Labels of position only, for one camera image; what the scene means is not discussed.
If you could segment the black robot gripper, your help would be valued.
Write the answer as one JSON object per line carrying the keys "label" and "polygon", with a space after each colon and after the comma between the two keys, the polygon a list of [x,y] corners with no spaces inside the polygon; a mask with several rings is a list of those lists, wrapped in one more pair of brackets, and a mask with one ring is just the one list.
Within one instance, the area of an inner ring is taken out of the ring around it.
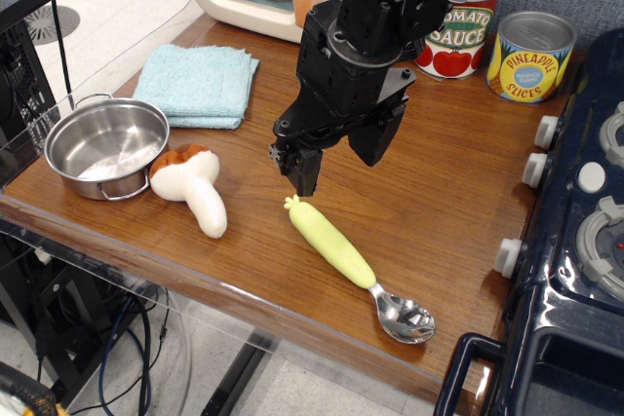
{"label": "black robot gripper", "polygon": [[415,74],[395,65],[401,51],[392,46],[379,56],[355,47],[348,37],[356,27],[342,26],[343,3],[323,2],[307,15],[296,66],[300,89],[279,117],[270,146],[274,161],[299,197],[312,197],[323,151],[344,136],[369,167],[376,165],[403,120],[406,91]]}

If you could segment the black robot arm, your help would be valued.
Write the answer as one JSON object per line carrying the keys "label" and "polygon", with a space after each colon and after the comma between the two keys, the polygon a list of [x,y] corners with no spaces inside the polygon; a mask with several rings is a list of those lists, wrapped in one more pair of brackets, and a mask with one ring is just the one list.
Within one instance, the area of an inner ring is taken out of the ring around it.
{"label": "black robot arm", "polygon": [[403,120],[412,71],[438,30],[449,0],[328,0],[303,27],[299,93],[274,125],[270,156],[300,197],[313,195],[323,152],[343,137],[369,167],[384,155]]}

